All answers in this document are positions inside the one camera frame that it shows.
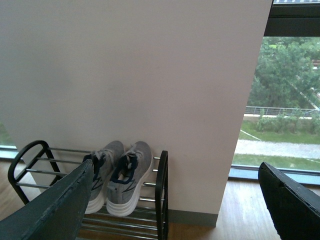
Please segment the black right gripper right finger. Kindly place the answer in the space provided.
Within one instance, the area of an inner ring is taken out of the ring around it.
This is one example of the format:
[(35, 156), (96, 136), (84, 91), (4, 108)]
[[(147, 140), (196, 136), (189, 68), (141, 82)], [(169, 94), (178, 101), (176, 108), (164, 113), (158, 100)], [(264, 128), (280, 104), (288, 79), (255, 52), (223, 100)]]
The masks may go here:
[(320, 238), (320, 196), (267, 162), (258, 181), (274, 227), (282, 240)]

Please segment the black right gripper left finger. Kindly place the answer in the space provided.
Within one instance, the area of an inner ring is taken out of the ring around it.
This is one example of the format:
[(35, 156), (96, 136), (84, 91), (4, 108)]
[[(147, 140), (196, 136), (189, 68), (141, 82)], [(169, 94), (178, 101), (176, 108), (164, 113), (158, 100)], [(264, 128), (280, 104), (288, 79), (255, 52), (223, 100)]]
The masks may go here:
[(2, 240), (75, 240), (89, 202), (94, 167), (86, 160), (0, 222)]

